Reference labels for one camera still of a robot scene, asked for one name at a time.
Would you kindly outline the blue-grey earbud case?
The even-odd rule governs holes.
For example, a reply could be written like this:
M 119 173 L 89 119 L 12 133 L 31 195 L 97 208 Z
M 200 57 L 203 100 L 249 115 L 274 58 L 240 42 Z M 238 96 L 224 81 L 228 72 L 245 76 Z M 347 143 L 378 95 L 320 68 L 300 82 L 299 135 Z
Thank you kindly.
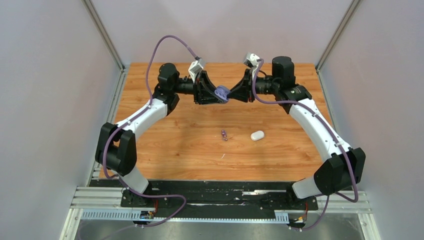
M 229 102 L 229 98 L 228 95 L 230 94 L 230 90 L 225 87 L 224 85 L 219 85 L 216 87 L 216 89 L 214 90 L 214 94 L 220 99 L 222 100 L 224 103 L 228 103 Z

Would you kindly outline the white earbud charging case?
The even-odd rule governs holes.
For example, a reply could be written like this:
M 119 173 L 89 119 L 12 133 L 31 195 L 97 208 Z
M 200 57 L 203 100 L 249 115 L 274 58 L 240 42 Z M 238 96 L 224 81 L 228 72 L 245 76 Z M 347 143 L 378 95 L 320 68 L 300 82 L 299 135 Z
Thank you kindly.
M 265 133 L 262 130 L 255 131 L 250 135 L 250 138 L 252 141 L 259 141 L 263 139 L 264 137 L 265 137 Z

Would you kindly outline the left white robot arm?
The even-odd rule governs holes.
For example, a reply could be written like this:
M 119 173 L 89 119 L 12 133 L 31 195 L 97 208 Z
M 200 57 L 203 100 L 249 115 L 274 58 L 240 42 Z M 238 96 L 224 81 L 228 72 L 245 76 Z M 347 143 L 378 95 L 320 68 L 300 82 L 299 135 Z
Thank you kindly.
M 118 123 L 106 122 L 101 127 L 95 152 L 95 160 L 134 190 L 133 198 L 142 207 L 152 203 L 153 193 L 136 167 L 140 136 L 176 108 L 179 94 L 192 95 L 196 104 L 210 105 L 227 103 L 230 93 L 222 85 L 214 86 L 197 62 L 191 64 L 190 76 L 183 78 L 174 64 L 165 63 L 159 68 L 157 80 L 152 98 L 143 107 Z

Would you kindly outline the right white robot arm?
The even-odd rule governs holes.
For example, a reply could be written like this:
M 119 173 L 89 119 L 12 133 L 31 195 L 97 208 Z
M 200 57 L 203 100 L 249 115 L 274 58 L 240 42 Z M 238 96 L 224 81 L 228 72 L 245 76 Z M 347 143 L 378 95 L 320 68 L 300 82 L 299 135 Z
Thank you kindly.
M 344 141 L 322 116 L 310 92 L 296 82 L 292 59 L 274 57 L 271 74 L 265 77 L 258 77 L 264 64 L 258 55 L 248 53 L 243 64 L 248 67 L 244 78 L 227 93 L 227 98 L 280 105 L 306 132 L 323 161 L 313 176 L 291 185 L 285 195 L 286 204 L 298 209 L 308 197 L 332 194 L 356 203 L 366 155 L 360 147 L 352 148 Z

